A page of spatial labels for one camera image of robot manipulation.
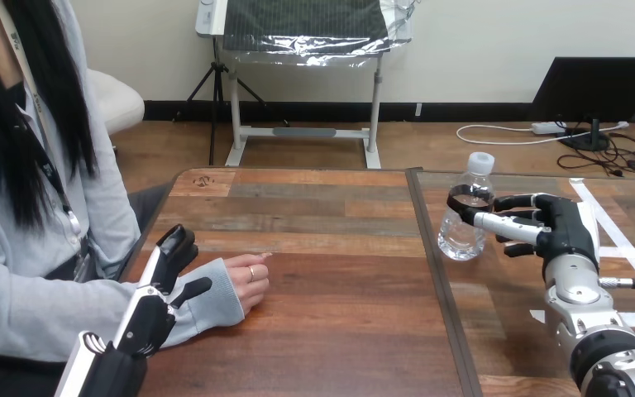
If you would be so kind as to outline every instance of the lanyard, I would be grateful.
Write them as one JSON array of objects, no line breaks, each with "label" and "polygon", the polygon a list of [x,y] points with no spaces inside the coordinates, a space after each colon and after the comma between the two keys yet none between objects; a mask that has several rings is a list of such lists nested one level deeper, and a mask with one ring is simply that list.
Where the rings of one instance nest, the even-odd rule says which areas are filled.
[{"label": "lanyard", "polygon": [[[23,78],[25,79],[28,88],[31,90],[33,102],[35,104],[35,108],[37,110],[37,117],[40,121],[40,129],[43,133],[43,141],[44,143],[50,147],[50,142],[52,142],[52,130],[50,128],[50,124],[48,123],[47,117],[45,117],[44,111],[41,105],[41,96],[37,92],[37,86],[35,85],[35,79],[33,79],[31,67],[28,64],[28,59],[26,58],[26,53],[23,50],[23,44],[21,43],[21,37],[18,35],[18,31],[16,30],[16,25],[13,23],[13,19],[11,15],[8,13],[8,10],[3,5],[3,0],[0,0],[0,18],[1,23],[3,25],[3,30],[6,32],[8,36],[8,41],[11,43],[11,47],[13,48],[13,52],[16,54],[16,59],[18,60],[18,64],[21,66],[21,72],[23,73]],[[50,161],[50,157],[47,155],[45,148],[40,144],[37,140],[35,133],[27,127],[29,132],[28,135],[31,137],[32,150],[36,154],[36,161],[40,170],[45,175],[47,180],[50,182],[53,188],[57,191],[57,194],[60,196],[60,201],[62,202],[62,209],[67,214],[69,218],[69,222],[71,223],[72,232],[79,237],[81,234],[81,224],[79,220],[74,215],[74,211],[69,205],[69,200],[67,199],[67,195],[64,193],[64,186],[62,185],[62,180],[60,179],[60,175],[55,168],[55,165]]]}]

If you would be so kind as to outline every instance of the wooden floor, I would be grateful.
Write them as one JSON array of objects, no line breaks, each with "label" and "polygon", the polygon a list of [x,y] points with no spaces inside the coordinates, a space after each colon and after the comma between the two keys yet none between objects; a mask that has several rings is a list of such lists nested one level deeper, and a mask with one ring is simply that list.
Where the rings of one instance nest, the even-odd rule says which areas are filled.
[{"label": "wooden floor", "polygon": [[[456,138],[456,129],[467,123],[383,122],[379,125],[378,147],[384,168],[423,167],[425,170],[463,170],[468,155],[486,151],[496,158],[495,171],[543,173],[550,175],[604,175],[598,166],[565,171],[556,165],[560,155],[572,151],[552,142],[530,146],[472,145]],[[296,123],[296,126],[320,127]],[[498,124],[525,128],[528,122]],[[329,127],[361,129],[367,124],[329,124]],[[624,130],[635,137],[635,125]],[[467,137],[490,141],[531,141],[528,132],[469,129]],[[204,122],[143,122],[113,136],[118,148],[118,165],[129,191],[161,184],[182,170],[208,165],[210,124]],[[224,165],[232,144],[232,127],[222,124],[217,134],[215,165]],[[635,150],[628,142],[619,144]],[[243,166],[365,168],[360,141],[342,139],[251,138],[245,149]]]}]

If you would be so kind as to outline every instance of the white cable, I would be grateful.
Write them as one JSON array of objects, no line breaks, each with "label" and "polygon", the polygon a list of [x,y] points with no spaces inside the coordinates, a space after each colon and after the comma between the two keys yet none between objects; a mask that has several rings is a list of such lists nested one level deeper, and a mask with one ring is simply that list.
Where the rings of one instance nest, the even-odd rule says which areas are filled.
[{"label": "white cable", "polygon": [[[536,145],[537,143],[547,143],[547,142],[554,142],[554,141],[560,141],[562,139],[567,139],[567,138],[574,138],[576,136],[583,136],[583,135],[588,135],[590,134],[590,131],[588,132],[582,132],[580,134],[575,134],[572,136],[559,136],[557,138],[549,138],[549,139],[542,139],[540,141],[529,141],[529,142],[487,142],[487,141],[473,141],[471,139],[466,139],[463,136],[461,136],[461,131],[465,130],[466,128],[494,128],[496,130],[506,130],[506,131],[522,131],[522,132],[526,132],[526,131],[531,131],[532,128],[507,128],[507,127],[499,127],[499,126],[486,126],[484,124],[473,124],[470,126],[463,126],[461,128],[459,128],[458,130],[456,130],[456,136],[461,139],[462,141],[465,142],[469,142],[469,143],[477,143],[479,145],[506,145],[506,146],[518,146],[518,145]],[[621,128],[626,128],[629,127],[629,123],[628,122],[618,122],[616,126],[614,127],[610,127],[610,128],[602,128],[600,129],[601,132],[605,132],[605,131],[612,131],[612,130],[618,130]]]}]

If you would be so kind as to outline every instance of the robotic hand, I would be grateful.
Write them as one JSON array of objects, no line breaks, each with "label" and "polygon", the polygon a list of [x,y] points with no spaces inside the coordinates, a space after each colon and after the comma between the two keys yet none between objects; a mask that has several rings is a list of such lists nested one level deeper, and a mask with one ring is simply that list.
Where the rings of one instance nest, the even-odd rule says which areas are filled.
[{"label": "robotic hand", "polygon": [[145,377],[146,359],[166,341],[176,323],[176,310],[212,286],[208,277],[194,280],[167,302],[179,273],[198,255],[194,241],[193,232],[177,225],[157,242],[116,336],[105,343],[92,332],[81,332],[55,396],[137,395]]},{"label": "robotic hand", "polygon": [[[514,210],[517,207],[536,208]],[[599,233],[587,203],[550,194],[497,198],[494,211],[458,208],[461,219],[494,232],[510,257],[543,259],[546,324],[584,397],[635,397],[635,332],[603,288],[635,288],[633,279],[599,278]]]}]

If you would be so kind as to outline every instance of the silver robotic arm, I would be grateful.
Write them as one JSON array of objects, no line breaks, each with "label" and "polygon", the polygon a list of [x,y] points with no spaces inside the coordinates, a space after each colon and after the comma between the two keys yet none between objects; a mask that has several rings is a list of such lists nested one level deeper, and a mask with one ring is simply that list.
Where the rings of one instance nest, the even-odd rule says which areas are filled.
[{"label": "silver robotic arm", "polygon": [[[633,279],[600,279],[599,233],[591,206],[550,194],[507,196],[495,211],[459,211],[461,219],[497,235],[511,257],[543,259],[546,324],[584,397],[635,397],[635,332],[605,288],[635,288]],[[517,207],[536,208],[512,211]]]}]

